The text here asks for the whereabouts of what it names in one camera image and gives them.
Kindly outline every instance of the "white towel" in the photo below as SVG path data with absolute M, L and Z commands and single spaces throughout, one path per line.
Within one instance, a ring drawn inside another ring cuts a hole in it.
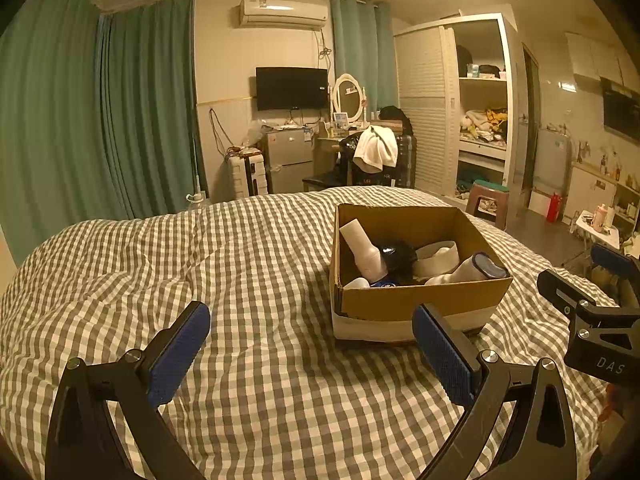
M 398 161 L 398 143 L 390 128 L 370 126 L 360 134 L 353 161 L 365 173 L 378 173 L 382 166 L 394 168 Z

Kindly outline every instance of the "red fire extinguisher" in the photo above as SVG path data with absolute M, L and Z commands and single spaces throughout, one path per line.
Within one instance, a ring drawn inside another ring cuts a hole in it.
M 560 212 L 560 204 L 562 203 L 562 197 L 558 193 L 554 193 L 549 202 L 549 211 L 546 212 L 547 222 L 556 222 L 558 220 L 558 213 Z

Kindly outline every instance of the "white suitcase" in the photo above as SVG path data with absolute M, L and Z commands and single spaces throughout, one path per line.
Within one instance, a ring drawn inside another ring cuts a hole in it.
M 229 157 L 228 166 L 236 199 L 269 193 L 260 150 L 245 148 Z

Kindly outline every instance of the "wall-mounted air conditioner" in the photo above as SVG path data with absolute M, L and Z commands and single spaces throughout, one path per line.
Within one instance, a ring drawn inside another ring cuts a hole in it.
M 328 19 L 327 6 L 287 0 L 242 0 L 241 27 L 285 27 L 319 30 Z

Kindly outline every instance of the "bed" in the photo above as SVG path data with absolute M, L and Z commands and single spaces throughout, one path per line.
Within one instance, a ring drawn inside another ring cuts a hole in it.
M 0 433 L 44 478 L 50 410 L 63 367 L 144 347 L 193 299 L 211 310 L 203 350 L 165 421 L 206 478 L 414 478 L 444 443 L 453 406 L 415 346 L 337 345 L 328 285 L 334 209 L 442 206 L 416 190 L 345 187 L 253 197 L 146 220 L 77 224 L 38 247 L 0 301 Z M 559 364 L 578 456 L 593 449 L 604 384 L 567 369 L 567 323 L 536 293 L 550 267 L 473 219 L 514 275 L 474 340 L 505 361 Z M 557 269 L 598 300 L 590 282 Z M 472 476 L 490 465 L 505 405 Z M 122 412 L 116 429 L 151 478 Z

